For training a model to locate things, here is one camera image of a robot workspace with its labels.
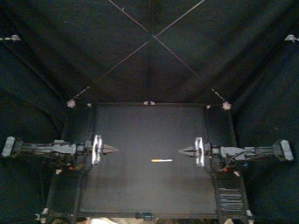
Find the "cable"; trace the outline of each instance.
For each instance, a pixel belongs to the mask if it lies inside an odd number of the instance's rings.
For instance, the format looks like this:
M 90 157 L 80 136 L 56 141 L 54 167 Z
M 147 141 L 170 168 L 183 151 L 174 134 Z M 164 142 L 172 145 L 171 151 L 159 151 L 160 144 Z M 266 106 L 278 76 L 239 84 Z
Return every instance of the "cable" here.
M 183 65 L 191 70 L 191 72 L 200 77 L 196 72 L 191 69 L 191 67 L 184 63 L 184 61 L 180 59 L 180 57 L 175 54 L 175 52 L 171 50 L 170 47 L 167 47 L 167 45 L 164 44 L 164 42 L 156 37 L 154 36 L 154 38 L 156 39 L 156 41 L 163 45 L 163 47 L 167 49 L 167 51 L 172 54 L 172 56 L 183 63 Z M 206 82 L 203 81 L 203 84 L 210 88 L 210 90 L 212 91 L 212 93 L 226 102 L 226 98 L 220 95 L 220 93 L 215 90 L 215 88 Z
M 182 18 L 184 17 L 184 16 L 187 16 L 196 8 L 198 8 L 198 6 L 204 2 L 206 0 L 202 0 L 199 3 L 196 3 L 192 7 L 191 7 L 191 9 L 180 16 L 180 17 L 178 17 L 175 20 L 174 20 L 174 22 L 171 22 L 167 26 L 166 26 L 166 28 L 155 35 L 156 37 L 160 35 L 160 34 L 163 34 L 163 32 L 166 31 L 166 30 L 168 30 L 168 28 L 174 25 L 174 24 L 176 24 L 178 22 L 179 22 L 179 20 L 182 20 Z
M 116 8 L 131 18 L 131 20 L 148 32 L 148 30 L 142 26 L 142 24 L 128 15 L 124 9 L 122 9 L 111 0 L 108 0 Z
M 220 172 L 223 172 L 223 171 L 230 167 L 230 163 L 231 163 L 232 159 L 234 159 L 235 157 L 238 157 L 239 155 L 242 155 L 243 153 L 246 153 L 246 152 L 242 151 L 240 153 L 238 153 L 238 154 L 228 160 L 227 165 L 224 166 L 224 168 L 219 170 Z
M 131 52 L 120 62 L 102 75 L 94 82 L 72 97 L 71 101 L 80 97 L 80 95 L 127 61 L 128 58 L 148 44 L 148 41 L 144 42 L 135 50 Z

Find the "metal frame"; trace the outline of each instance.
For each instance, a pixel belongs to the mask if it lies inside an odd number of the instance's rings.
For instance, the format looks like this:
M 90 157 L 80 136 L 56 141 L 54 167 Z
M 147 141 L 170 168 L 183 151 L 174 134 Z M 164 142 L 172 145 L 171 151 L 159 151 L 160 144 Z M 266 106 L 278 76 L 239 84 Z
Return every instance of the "metal frame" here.
M 144 106 L 143 104 L 136 104 L 136 103 L 100 103 L 99 105 L 118 105 L 118 106 L 143 106 L 143 107 L 150 107 L 150 106 Z M 184 107 L 202 107 L 203 109 L 203 114 L 204 114 L 204 124 L 206 124 L 206 141 L 208 141 L 208 137 L 210 137 L 210 123 L 211 123 L 211 119 L 212 117 L 210 117 L 210 111 L 203 107 L 202 104 L 158 104 L 155 105 L 158 107 L 174 107 L 174 106 L 184 106 Z M 224 112 L 227 113 L 228 116 L 228 122 L 230 122 L 230 132 L 231 132 L 231 141 L 232 143 L 236 142 L 236 138 L 235 138 L 235 133 L 234 133 L 234 125 L 232 125 L 232 120 L 231 120 L 231 114 L 230 112 Z M 76 188 L 76 193 L 74 195 L 74 199 L 75 199 L 75 204 L 74 204 L 74 208 L 72 208 L 72 213 L 58 213 L 58 211 L 52 211 L 52 197 L 54 197 L 54 191 L 55 191 L 55 184 L 58 182 L 58 175 L 54 173 L 54 177 L 52 177 L 52 183 L 51 183 L 51 191 L 50 191 L 50 196 L 48 196 L 48 200 L 47 200 L 47 208 L 50 208 L 50 218 L 54 217 L 64 217 L 68 218 L 70 223 L 75 224 L 76 223 L 76 218 L 78 217 L 99 217 L 99 216 L 106 216 L 106 217 L 120 217 L 120 218 L 132 218 L 136 217 L 136 213 L 91 213 L 91 212 L 82 212 L 80 211 L 80 200 L 82 200 L 82 184 L 84 181 L 84 174 L 79 173 L 79 185 Z M 159 218 L 166 218 L 166 219 L 219 219 L 220 223 L 224 223 L 227 218 L 235 218 L 235 219 L 240 219 L 243 221 L 246 221 L 248 219 L 248 217 L 246 216 L 246 211 L 248 210 L 248 201 L 247 201 L 247 195 L 246 195 L 246 188 L 244 188 L 244 182 L 243 182 L 243 178 L 238 179 L 238 185 L 239 185 L 239 190 L 242 192 L 242 197 L 243 197 L 243 203 L 244 203 L 244 207 L 242 210 L 242 213 L 236 213 L 232 215 L 226 215 L 224 213 L 220 212 L 220 201 L 219 201 L 219 179 L 223 178 L 219 176 L 214 176 L 212 178 L 212 182 L 214 182 L 214 186 L 215 186 L 215 197 L 216 197 L 216 208 L 218 211 L 215 211 L 215 214 L 179 214 L 179 215 L 167 215 L 167 214 L 159 214 L 155 213 L 154 216 L 159 217 Z
M 116 7 L 116 9 L 120 10 L 120 12 L 134 21 L 134 23 L 143 28 L 143 30 L 148 34 L 148 40 L 112 66 L 112 68 L 102 74 L 94 82 L 82 90 L 78 94 L 74 95 L 74 97 L 70 99 L 74 101 L 80 97 L 83 93 L 88 91 L 88 89 L 120 66 L 128 58 L 131 58 L 132 55 L 139 52 L 147 46 L 147 100 L 151 101 L 151 95 L 150 95 L 150 87 L 151 87 L 151 72 L 152 72 L 152 49 L 154 49 L 154 40 L 167 49 L 167 51 L 172 54 L 172 56 L 180 61 L 180 63 L 188 68 L 191 73 L 200 77 L 200 75 L 192 70 L 192 68 L 187 65 L 187 63 L 183 61 L 183 59 L 176 55 L 176 53 L 172 51 L 172 49 L 164 44 L 164 42 L 159 39 L 159 36 L 204 3 L 206 0 L 200 0 L 188 10 L 182 14 L 180 17 L 178 17 L 162 30 L 159 33 L 154 33 L 154 27 L 155 27 L 155 20 L 154 20 L 154 14 L 155 14 L 155 0 L 148 0 L 148 17 L 147 17 L 147 29 L 143 27 L 143 25 L 134 19 L 134 17 L 118 6 L 118 4 L 108 0 L 111 4 Z M 210 88 L 212 93 L 226 102 L 226 98 L 223 95 L 216 91 L 216 89 L 211 86 L 210 83 L 207 83 L 204 80 L 202 80 L 202 83 Z

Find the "metal rod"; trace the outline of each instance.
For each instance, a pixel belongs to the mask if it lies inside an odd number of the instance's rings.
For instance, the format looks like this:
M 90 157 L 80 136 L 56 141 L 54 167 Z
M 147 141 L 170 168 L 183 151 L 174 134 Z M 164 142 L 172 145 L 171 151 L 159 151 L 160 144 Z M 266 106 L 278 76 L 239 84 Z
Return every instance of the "metal rod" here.
M 127 59 L 148 44 L 148 41 L 144 42 L 135 50 L 131 52 L 122 60 L 116 63 L 116 65 L 88 85 L 74 97 L 75 100 L 126 61 Z
M 130 17 L 130 19 L 148 32 L 148 30 L 142 26 L 142 24 L 130 16 L 130 14 L 126 12 L 124 9 L 122 9 L 112 0 L 108 0 L 115 6 L 116 8 Z
M 167 45 L 163 43 L 163 41 L 154 36 L 154 38 L 156 39 L 156 41 L 163 45 L 163 47 L 167 49 L 167 51 L 172 54 L 172 56 L 184 64 L 184 66 L 190 69 L 190 71 L 198 76 L 200 77 L 196 72 L 191 69 L 191 67 L 184 63 L 184 61 L 180 59 L 180 57 L 174 53 L 174 51 L 170 49 L 170 47 L 167 47 Z M 210 88 L 210 90 L 214 92 L 214 94 L 226 102 L 224 97 L 220 95 L 220 93 L 215 90 L 215 88 L 206 82 L 203 81 L 203 84 Z
M 155 35 L 156 37 L 160 35 L 160 34 L 163 34 L 163 32 L 166 31 L 166 30 L 168 30 L 168 28 L 171 27 L 171 26 L 174 26 L 174 24 L 176 24 L 199 6 L 200 6 L 200 4 L 203 4 L 203 2 L 204 2 L 206 0 L 202 0 L 199 3 L 196 3 L 192 7 L 191 7 L 191 9 L 186 12 L 186 13 L 183 13 L 182 14 L 182 16 L 180 17 L 178 17 L 164 28 L 163 28 L 163 30 Z
M 146 98 L 151 101 L 151 81 L 152 81 L 152 61 L 154 61 L 154 14 L 155 14 L 155 0 L 148 0 L 148 12 L 147 12 L 147 29 L 148 29 L 148 46 L 147 46 L 147 80 L 146 80 Z

